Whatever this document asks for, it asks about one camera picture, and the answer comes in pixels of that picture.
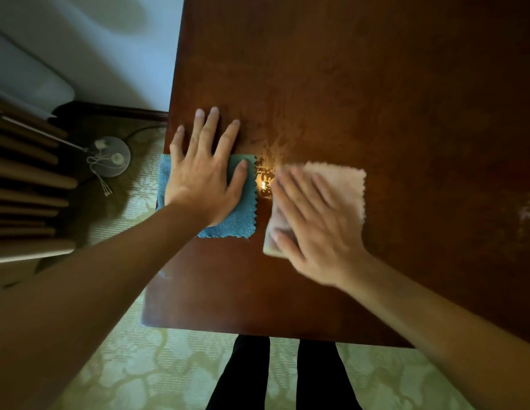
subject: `finger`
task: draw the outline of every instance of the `finger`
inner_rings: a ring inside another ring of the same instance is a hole
[[[216,134],[217,123],[220,120],[220,110],[216,106],[212,108],[208,119],[200,131],[198,140],[198,152],[205,155],[212,155],[212,142],[214,142],[214,135]]]
[[[274,229],[270,235],[282,254],[288,258],[293,267],[297,270],[301,270],[305,265],[305,256],[303,256],[296,243],[287,235],[276,229]]]
[[[183,160],[183,137],[185,136],[185,128],[183,125],[179,125],[176,133],[173,135],[172,142],[170,143],[170,156],[172,158],[172,165],[177,164]]]
[[[288,172],[280,173],[276,179],[282,184],[284,190],[291,201],[295,204],[297,209],[301,212],[306,220],[316,216],[316,210],[310,204],[309,199],[301,192],[296,185],[294,178],[291,176],[291,169]]]
[[[289,227],[293,229],[295,234],[298,234],[305,224],[305,219],[280,185],[278,176],[276,177],[275,181],[273,181],[270,188],[273,192],[273,197],[278,203],[278,207],[280,207],[280,211],[282,211],[286,217],[286,220],[288,220]]]
[[[312,182],[328,206],[333,209],[339,208],[340,204],[335,196],[335,193],[333,192],[332,187],[320,174],[313,174]]]
[[[238,135],[239,129],[240,121],[238,119],[235,119],[227,127],[223,135],[221,135],[220,142],[217,144],[216,153],[214,154],[214,157],[221,158],[224,160],[227,160],[229,158],[229,154],[233,149],[233,144],[236,139],[236,136]]]
[[[194,157],[197,154],[200,132],[204,126],[204,116],[204,111],[202,109],[197,109],[195,112],[195,121],[193,123],[191,142],[189,143],[189,149],[187,150],[188,157]]]
[[[296,179],[301,192],[309,200],[314,209],[319,213],[324,213],[327,208],[326,204],[318,193],[318,190],[316,190],[316,186],[312,182],[310,175],[304,172],[302,167],[293,167],[291,172]]]
[[[231,201],[232,205],[231,209],[229,210],[229,213],[234,209],[234,207],[236,207],[236,205],[240,201],[240,197],[242,196],[242,188],[244,187],[244,183],[246,182],[247,176],[248,162],[247,160],[243,159],[236,166],[233,178],[231,178],[231,182],[229,184],[229,187],[227,188],[227,194],[229,195],[229,200]]]

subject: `baseboard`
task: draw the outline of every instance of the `baseboard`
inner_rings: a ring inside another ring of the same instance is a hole
[[[73,101],[59,106],[54,110],[53,115],[61,120],[73,120],[75,117],[86,115],[104,115],[165,123],[168,121],[168,112],[126,108],[124,106],[100,105],[81,101]]]

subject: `leg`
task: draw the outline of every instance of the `leg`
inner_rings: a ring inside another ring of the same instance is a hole
[[[265,408],[269,379],[268,337],[239,335],[233,355],[210,397],[206,410]]]
[[[302,339],[297,374],[297,409],[362,409],[334,342]]]

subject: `glossy wood surface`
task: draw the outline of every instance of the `glossy wood surface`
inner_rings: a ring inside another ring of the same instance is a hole
[[[185,0],[169,129],[242,121],[257,232],[195,239],[147,288],[146,325],[403,340],[261,253],[287,162],[367,171],[367,248],[530,341],[530,0]]]

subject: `hand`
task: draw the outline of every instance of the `hand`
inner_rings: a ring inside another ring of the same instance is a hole
[[[301,274],[342,289],[358,262],[370,257],[355,211],[342,204],[322,176],[310,177],[301,167],[278,173],[271,188],[299,244],[274,230],[278,248]]]
[[[248,171],[248,162],[241,161],[227,187],[227,162],[240,121],[231,122],[212,155],[219,118],[220,111],[214,107],[204,123],[204,111],[198,109],[187,155],[183,155],[181,148],[185,135],[183,125],[179,126],[170,144],[172,171],[164,203],[183,207],[185,213],[199,216],[205,226],[218,225],[233,211],[240,200]]]

